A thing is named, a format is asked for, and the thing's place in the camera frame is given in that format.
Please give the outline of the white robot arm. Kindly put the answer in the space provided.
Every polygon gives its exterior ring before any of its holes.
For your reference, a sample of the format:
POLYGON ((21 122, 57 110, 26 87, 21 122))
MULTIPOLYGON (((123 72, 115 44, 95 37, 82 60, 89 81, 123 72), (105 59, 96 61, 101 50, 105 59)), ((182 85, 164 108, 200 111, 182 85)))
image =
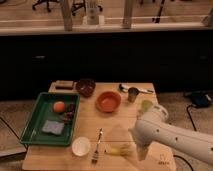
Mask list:
POLYGON ((139 116, 129 129, 136 146, 147 148, 156 141, 213 165, 213 135, 170 125, 168 116, 162 105, 152 105, 139 116))

